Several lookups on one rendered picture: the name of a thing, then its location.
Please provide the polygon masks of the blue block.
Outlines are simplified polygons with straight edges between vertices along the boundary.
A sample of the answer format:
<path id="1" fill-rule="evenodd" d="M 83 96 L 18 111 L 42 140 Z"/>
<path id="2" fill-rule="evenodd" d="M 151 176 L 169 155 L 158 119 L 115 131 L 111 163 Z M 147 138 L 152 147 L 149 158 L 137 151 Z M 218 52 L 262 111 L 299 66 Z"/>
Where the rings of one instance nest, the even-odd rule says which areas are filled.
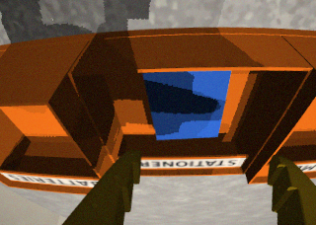
<path id="1" fill-rule="evenodd" d="M 218 137 L 231 71 L 142 73 L 157 140 Z"/>

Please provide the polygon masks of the orange three-compartment bin rack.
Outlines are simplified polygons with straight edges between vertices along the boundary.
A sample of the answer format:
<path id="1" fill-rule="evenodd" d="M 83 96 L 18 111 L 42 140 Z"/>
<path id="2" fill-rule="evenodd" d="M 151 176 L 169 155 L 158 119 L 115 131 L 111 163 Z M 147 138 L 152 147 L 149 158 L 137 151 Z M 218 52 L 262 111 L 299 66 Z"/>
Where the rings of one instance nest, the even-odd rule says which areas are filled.
<path id="1" fill-rule="evenodd" d="M 142 73 L 227 70 L 218 137 L 156 139 Z M 280 155 L 316 179 L 316 31 L 173 28 L 0 45 L 1 183 L 87 194 L 129 150 L 142 152 L 140 176 L 263 184 Z"/>

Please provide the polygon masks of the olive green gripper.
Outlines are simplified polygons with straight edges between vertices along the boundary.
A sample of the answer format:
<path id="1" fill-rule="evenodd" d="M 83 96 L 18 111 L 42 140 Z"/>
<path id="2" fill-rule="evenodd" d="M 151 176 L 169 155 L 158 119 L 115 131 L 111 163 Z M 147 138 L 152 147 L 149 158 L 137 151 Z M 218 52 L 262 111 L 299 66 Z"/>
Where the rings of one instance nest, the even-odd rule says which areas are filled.
<path id="1" fill-rule="evenodd" d="M 140 150 L 122 154 L 62 225 L 123 225 L 140 169 Z M 316 225 L 316 186 L 292 161 L 273 155 L 268 185 L 273 187 L 272 212 L 277 213 L 277 225 Z"/>

